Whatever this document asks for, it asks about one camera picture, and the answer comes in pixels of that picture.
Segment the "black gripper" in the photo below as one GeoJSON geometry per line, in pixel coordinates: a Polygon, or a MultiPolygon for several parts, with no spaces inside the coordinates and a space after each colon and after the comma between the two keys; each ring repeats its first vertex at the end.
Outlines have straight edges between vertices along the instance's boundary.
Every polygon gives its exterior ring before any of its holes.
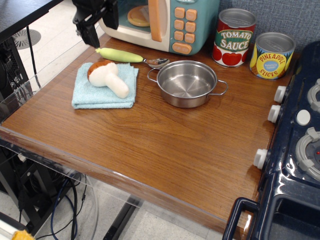
{"type": "Polygon", "coordinates": [[[77,34],[86,45],[99,48],[100,42],[94,26],[102,19],[104,24],[114,30],[119,26],[117,0],[72,0],[76,13],[72,22],[76,25],[77,34]]]}

